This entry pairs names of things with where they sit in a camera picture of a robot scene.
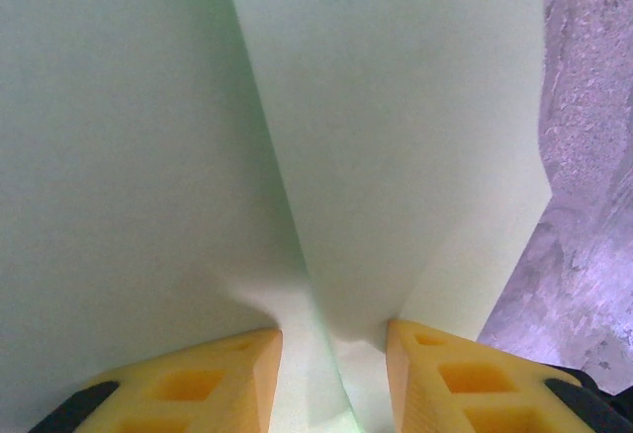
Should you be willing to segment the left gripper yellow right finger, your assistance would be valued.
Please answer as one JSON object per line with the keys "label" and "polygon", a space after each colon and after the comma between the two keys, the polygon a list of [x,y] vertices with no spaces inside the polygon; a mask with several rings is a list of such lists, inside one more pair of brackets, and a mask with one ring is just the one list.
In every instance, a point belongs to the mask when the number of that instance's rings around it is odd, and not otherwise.
{"label": "left gripper yellow right finger", "polygon": [[606,432],[609,405],[560,368],[401,319],[386,363],[398,432]]}

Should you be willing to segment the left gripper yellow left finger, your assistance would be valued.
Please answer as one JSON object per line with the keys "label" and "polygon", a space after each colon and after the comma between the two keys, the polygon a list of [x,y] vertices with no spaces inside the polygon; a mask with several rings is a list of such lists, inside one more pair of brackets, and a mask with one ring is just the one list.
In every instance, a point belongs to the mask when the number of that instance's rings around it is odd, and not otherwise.
{"label": "left gripper yellow left finger", "polygon": [[279,329],[248,331],[104,372],[36,432],[266,432],[282,357]]}

